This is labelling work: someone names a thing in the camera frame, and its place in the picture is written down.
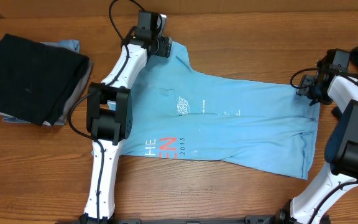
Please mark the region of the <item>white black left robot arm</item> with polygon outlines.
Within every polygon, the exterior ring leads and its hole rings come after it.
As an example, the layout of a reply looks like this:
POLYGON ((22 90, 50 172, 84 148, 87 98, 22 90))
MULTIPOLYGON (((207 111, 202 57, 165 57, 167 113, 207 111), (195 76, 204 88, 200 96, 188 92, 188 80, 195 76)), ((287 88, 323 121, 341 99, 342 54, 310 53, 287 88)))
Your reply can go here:
POLYGON ((164 14, 140 11, 110 74, 88 87, 86 129, 93 141, 93 170, 79 223, 112 223, 118 160, 133 125, 131 87, 150 56, 170 56, 172 38, 163 35, 166 20, 164 14))

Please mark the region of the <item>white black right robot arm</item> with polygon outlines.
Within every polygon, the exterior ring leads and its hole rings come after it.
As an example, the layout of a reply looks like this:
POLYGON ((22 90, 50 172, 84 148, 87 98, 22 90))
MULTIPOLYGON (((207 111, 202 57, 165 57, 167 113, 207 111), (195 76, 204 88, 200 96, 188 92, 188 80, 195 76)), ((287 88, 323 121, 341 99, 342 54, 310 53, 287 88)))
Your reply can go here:
POLYGON ((358 186, 358 75, 349 73, 350 52, 331 49, 303 75, 296 93, 312 104, 336 103, 340 112, 324 151, 325 163, 298 196, 289 200, 266 223, 330 223, 327 211, 348 191, 358 186))

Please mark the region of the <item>light blue printed t-shirt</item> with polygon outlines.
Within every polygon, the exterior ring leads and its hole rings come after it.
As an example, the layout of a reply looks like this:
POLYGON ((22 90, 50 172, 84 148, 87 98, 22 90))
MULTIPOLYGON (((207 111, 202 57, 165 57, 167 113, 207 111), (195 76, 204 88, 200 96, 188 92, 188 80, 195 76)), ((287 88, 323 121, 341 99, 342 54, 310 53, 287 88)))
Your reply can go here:
POLYGON ((319 106, 289 85, 192 69, 186 47, 153 56, 132 89, 133 127, 123 155, 225 161, 307 179, 319 106))

